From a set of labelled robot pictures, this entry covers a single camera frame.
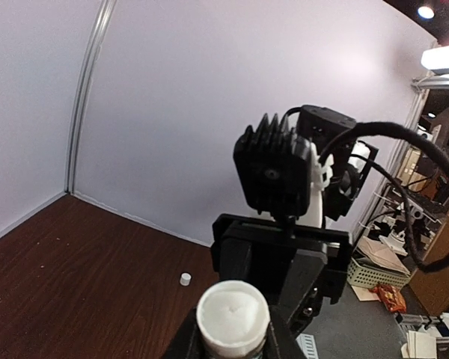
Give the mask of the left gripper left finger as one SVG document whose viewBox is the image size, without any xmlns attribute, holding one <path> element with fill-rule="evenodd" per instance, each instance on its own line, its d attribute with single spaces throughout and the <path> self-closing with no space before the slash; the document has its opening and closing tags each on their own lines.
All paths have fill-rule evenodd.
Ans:
<svg viewBox="0 0 449 359">
<path fill-rule="evenodd" d="M 165 359 L 202 359 L 206 350 L 196 320 L 196 309 L 190 310 L 164 353 Z"/>
</svg>

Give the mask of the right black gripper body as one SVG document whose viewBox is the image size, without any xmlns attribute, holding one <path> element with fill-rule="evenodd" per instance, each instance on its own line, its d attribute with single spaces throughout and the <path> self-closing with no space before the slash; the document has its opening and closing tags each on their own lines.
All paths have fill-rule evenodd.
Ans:
<svg viewBox="0 0 449 359">
<path fill-rule="evenodd" d="M 277 307 L 293 336 L 339 302 L 350 263 L 350 234 L 222 214 L 213 223 L 213 269 L 220 280 L 243 280 Z"/>
</svg>

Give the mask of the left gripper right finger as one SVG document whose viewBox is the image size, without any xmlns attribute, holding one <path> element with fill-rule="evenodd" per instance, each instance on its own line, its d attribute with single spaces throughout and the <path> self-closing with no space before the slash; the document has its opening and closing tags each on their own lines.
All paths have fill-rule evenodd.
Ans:
<svg viewBox="0 0 449 359">
<path fill-rule="evenodd" d="M 303 358 L 303 351 L 281 317 L 278 308 L 269 307 L 269 314 L 270 323 L 266 332 L 263 357 L 268 359 Z"/>
</svg>

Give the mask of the white green glue stick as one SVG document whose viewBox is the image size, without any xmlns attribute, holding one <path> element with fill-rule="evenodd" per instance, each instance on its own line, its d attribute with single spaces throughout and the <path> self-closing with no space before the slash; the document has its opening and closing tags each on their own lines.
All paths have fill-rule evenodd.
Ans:
<svg viewBox="0 0 449 359">
<path fill-rule="evenodd" d="M 208 358 L 262 358 L 270 323 L 263 294 L 241 280 L 207 289 L 196 307 L 196 322 Z"/>
</svg>

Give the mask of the white glue stick cap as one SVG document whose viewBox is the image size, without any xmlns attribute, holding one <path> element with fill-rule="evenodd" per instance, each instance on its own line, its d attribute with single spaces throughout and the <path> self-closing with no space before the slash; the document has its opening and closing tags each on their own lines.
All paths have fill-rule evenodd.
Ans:
<svg viewBox="0 0 449 359">
<path fill-rule="evenodd" d="M 189 286 L 192 280 L 192 276 L 190 273 L 183 272 L 180 276 L 180 285 L 181 286 Z"/>
</svg>

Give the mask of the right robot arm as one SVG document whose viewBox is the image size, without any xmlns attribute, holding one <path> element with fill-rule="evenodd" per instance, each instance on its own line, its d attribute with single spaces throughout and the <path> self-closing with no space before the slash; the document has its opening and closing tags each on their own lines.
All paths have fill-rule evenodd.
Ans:
<svg viewBox="0 0 449 359">
<path fill-rule="evenodd" d="M 278 308 L 294 336 L 339 302 L 352 257 L 352 236 L 326 228 L 357 198 L 378 150 L 353 140 L 319 157 L 351 117 L 315 105 L 264 115 L 248 126 L 233 160 L 254 218 L 222 214 L 213 223 L 211 255 L 221 280 L 243 280 Z"/>
</svg>

